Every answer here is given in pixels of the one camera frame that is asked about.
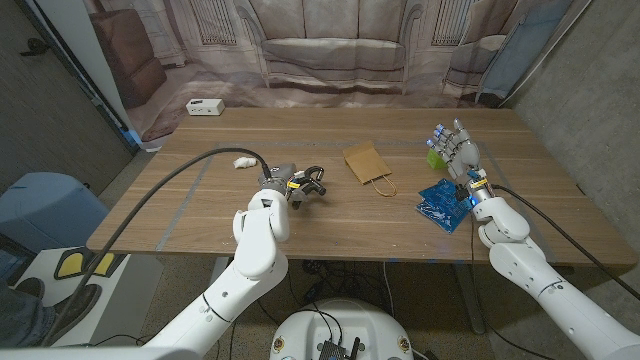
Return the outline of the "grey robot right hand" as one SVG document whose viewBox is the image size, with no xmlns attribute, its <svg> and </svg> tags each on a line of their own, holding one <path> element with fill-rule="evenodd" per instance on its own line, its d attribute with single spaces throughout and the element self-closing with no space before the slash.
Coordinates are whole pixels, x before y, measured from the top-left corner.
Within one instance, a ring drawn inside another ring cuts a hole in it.
<svg viewBox="0 0 640 360">
<path fill-rule="evenodd" d="M 454 119 L 451 129 L 438 124 L 426 145 L 445 162 L 452 180 L 463 186 L 469 195 L 482 189 L 487 191 L 488 181 L 479 149 L 459 118 Z"/>
</svg>

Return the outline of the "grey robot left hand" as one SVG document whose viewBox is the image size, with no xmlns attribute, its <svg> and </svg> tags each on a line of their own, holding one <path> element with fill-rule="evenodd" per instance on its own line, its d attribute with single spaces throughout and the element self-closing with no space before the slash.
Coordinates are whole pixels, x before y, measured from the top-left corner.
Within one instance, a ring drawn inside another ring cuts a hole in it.
<svg viewBox="0 0 640 360">
<path fill-rule="evenodd" d="M 321 183 L 324 169 L 311 166 L 305 170 L 298 170 L 294 163 L 277 165 L 270 169 L 271 177 L 261 174 L 258 183 L 262 189 L 272 189 L 282 193 L 294 210 L 308 200 L 312 192 L 320 196 L 326 194 L 326 188 Z"/>
</svg>

